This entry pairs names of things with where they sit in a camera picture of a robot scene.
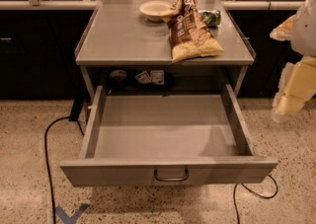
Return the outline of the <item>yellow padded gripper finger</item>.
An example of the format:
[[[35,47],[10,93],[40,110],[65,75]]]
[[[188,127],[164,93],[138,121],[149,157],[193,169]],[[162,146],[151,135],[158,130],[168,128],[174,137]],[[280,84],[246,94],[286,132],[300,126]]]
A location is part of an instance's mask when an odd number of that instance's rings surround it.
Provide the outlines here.
[[[303,56],[293,64],[286,63],[278,82],[272,119],[282,123],[295,117],[316,95],[316,58]]]

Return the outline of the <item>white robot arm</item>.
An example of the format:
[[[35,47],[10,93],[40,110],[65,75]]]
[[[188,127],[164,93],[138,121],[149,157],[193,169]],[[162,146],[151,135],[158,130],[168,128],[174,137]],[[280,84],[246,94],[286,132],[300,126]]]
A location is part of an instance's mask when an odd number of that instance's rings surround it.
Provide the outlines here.
[[[273,29],[270,38],[289,40],[291,49],[302,55],[299,62],[285,64],[273,101],[273,120],[286,122],[316,95],[316,0],[305,0],[293,16]]]

